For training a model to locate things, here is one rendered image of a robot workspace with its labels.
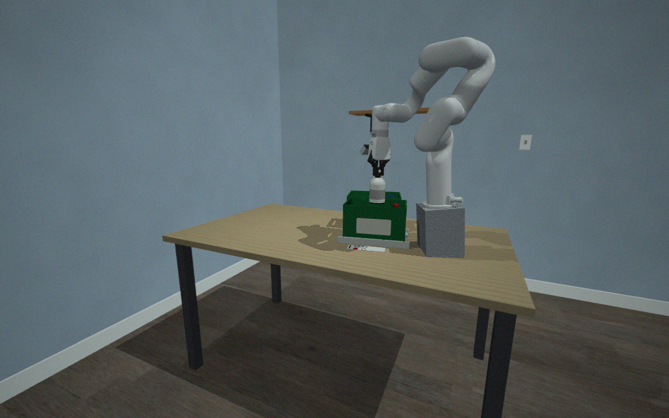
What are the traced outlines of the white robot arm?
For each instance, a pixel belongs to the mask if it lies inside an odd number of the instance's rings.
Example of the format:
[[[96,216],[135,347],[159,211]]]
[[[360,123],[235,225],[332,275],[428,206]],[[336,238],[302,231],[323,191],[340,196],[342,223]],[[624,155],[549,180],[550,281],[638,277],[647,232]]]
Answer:
[[[403,105],[388,103],[373,107],[370,135],[388,136],[389,122],[409,121],[424,103],[426,93],[449,68],[467,69],[452,95],[438,99],[429,108],[414,137],[418,150],[427,153],[427,201],[423,206],[454,207],[456,202],[463,202],[463,197],[455,197],[452,193],[454,136],[449,126],[460,124],[472,110],[493,76],[495,56],[483,42],[461,37],[426,46],[420,51],[419,65],[409,80],[413,89],[411,97]]]

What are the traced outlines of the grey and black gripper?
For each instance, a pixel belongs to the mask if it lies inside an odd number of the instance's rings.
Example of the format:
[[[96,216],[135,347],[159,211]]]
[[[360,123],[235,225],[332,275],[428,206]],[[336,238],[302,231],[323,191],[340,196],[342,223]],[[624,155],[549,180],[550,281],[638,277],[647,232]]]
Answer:
[[[369,142],[368,162],[373,167],[373,176],[379,176],[387,162],[390,161],[390,140],[388,136],[372,136]],[[377,167],[379,166],[379,167]]]

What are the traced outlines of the green plastic bottle crate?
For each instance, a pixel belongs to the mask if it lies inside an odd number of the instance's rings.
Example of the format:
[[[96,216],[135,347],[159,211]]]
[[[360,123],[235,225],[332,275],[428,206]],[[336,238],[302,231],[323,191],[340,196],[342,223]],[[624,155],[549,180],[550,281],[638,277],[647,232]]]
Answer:
[[[343,236],[405,242],[406,217],[407,200],[372,204],[369,198],[350,197],[343,204]]]
[[[388,195],[393,195],[393,197],[388,197]],[[369,198],[369,191],[351,190],[350,193],[346,196],[346,201],[349,200],[350,197]],[[386,192],[385,199],[401,200],[401,194],[400,192]]]

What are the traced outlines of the white paper pick list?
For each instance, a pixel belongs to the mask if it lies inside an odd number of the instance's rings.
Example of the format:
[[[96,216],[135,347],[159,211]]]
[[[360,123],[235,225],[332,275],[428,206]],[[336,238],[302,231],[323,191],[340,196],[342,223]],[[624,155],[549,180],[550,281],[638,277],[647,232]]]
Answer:
[[[385,248],[377,248],[377,247],[370,247],[370,246],[356,246],[355,244],[349,244],[346,249],[350,250],[364,250],[364,251],[377,251],[377,252],[385,252]]]

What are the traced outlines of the white bottle with grey band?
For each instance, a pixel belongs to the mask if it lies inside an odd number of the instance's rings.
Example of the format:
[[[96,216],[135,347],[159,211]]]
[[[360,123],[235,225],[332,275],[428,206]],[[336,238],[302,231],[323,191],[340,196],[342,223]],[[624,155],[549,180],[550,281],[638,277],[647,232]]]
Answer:
[[[372,178],[369,185],[369,202],[372,204],[383,204],[385,202],[386,183],[383,180],[382,171],[379,176]]]

